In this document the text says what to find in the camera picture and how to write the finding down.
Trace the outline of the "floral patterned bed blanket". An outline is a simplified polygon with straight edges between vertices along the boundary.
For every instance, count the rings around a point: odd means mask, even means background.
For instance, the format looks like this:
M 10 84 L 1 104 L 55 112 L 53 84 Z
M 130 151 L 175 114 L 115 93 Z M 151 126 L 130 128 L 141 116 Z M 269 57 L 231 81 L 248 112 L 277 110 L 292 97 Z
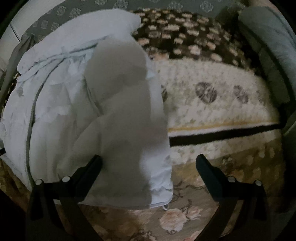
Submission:
M 272 209 L 283 183 L 278 113 L 248 49 L 216 20 L 173 10 L 138 10 L 142 26 L 135 33 L 155 61 L 163 100 L 170 111 L 169 133 L 188 131 L 218 135 L 248 124 L 267 131 L 241 137 L 226 135 L 199 144 L 180 142 L 171 148 L 174 194 L 170 208 L 124 211 L 83 206 L 104 240 L 194 240 L 218 204 L 194 167 L 199 154 L 240 182 L 261 180 Z

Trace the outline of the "grey-green rolled duvet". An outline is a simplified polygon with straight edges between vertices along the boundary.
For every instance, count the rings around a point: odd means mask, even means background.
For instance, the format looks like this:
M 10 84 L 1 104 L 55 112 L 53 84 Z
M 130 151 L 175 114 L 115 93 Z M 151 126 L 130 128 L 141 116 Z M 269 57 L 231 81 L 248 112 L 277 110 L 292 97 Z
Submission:
M 239 20 L 266 47 L 260 59 L 271 93 L 279 103 L 295 100 L 295 33 L 284 16 L 267 6 L 250 6 Z

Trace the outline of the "white louvered wardrobe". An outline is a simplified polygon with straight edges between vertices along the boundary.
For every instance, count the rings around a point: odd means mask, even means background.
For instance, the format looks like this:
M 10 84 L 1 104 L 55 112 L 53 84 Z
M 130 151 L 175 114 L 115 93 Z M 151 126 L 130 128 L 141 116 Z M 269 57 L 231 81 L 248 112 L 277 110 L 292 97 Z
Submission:
M 16 13 L 1 37 L 1 70 L 6 70 L 9 58 L 21 41 L 23 33 L 41 16 L 62 2 L 62 0 L 31 0 Z

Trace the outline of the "light blue padded jacket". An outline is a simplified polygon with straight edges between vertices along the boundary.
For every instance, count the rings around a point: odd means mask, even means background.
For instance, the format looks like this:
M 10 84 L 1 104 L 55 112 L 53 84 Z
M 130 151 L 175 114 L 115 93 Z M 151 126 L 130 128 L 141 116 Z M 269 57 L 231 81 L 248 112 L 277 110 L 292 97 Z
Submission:
M 173 197 L 161 84 L 132 34 L 140 16 L 107 9 L 78 16 L 26 51 L 1 115 L 2 158 L 27 189 L 103 159 L 84 204 L 126 209 Z

